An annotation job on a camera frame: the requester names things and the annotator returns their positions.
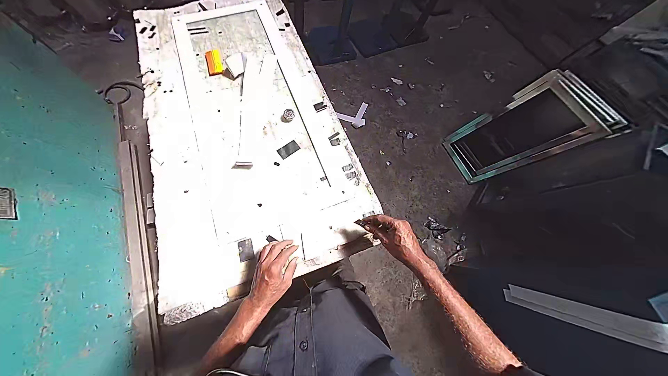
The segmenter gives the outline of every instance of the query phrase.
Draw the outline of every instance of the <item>stacked metal frames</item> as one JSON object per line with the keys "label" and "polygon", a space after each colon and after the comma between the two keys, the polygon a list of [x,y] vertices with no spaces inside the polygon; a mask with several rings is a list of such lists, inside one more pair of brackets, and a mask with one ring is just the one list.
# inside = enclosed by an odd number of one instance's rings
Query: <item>stacked metal frames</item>
{"label": "stacked metal frames", "polygon": [[[478,162],[476,156],[470,150],[466,150],[466,147],[456,144],[457,140],[483,126],[488,126],[494,119],[533,99],[545,90],[551,90],[570,111],[582,120],[584,126],[487,166]],[[513,95],[513,99],[514,101],[507,105],[500,114],[480,115],[443,141],[443,146],[469,184],[609,136],[614,130],[628,125],[626,120],[569,71],[550,71]]]}

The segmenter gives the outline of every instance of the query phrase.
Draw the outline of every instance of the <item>person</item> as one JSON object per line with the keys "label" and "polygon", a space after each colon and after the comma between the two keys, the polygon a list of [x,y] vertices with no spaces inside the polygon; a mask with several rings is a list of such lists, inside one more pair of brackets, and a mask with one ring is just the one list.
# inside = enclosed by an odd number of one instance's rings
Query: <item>person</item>
{"label": "person", "polygon": [[[373,215],[364,223],[443,306],[481,371],[536,375],[444,278],[407,221]],[[199,374],[412,375],[392,355],[365,288],[346,263],[293,282],[297,258],[289,259],[296,250],[291,240],[271,242],[262,249],[249,295],[205,354]]]}

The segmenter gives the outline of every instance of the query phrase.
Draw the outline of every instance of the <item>right hand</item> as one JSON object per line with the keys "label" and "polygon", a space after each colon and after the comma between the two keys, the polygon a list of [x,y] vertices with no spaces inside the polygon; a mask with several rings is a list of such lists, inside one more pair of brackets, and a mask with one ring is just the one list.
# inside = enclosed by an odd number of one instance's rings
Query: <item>right hand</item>
{"label": "right hand", "polygon": [[372,215],[362,220],[368,223],[364,229],[380,240],[390,254],[404,265],[411,268],[428,260],[408,221],[383,214]]}
{"label": "right hand", "polygon": [[297,268],[296,257],[288,263],[297,250],[292,243],[292,240],[271,242],[260,252],[248,299],[261,309],[269,310],[292,285]]}

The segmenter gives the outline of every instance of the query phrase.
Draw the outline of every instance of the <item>forearm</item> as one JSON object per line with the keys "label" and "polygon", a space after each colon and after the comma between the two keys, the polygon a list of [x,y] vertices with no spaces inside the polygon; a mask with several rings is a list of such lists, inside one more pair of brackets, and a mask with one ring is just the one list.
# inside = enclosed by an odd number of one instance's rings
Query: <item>forearm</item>
{"label": "forearm", "polygon": [[482,370],[499,374],[508,366],[522,365],[443,277],[433,261],[425,256],[411,263],[410,268],[422,285],[441,303],[455,329],[462,336],[465,348]]}
{"label": "forearm", "polygon": [[206,375],[216,368],[226,368],[241,354],[270,307],[246,298],[216,342],[206,352],[198,375]]}

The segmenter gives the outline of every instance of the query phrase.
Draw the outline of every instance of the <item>shirt pocket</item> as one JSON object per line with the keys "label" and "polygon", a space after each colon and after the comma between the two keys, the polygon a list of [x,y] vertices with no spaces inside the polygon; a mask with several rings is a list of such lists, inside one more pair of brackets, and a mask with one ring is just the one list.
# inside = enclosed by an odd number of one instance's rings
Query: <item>shirt pocket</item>
{"label": "shirt pocket", "polygon": [[246,351],[234,362],[232,369],[251,376],[265,376],[271,346],[248,346]]}

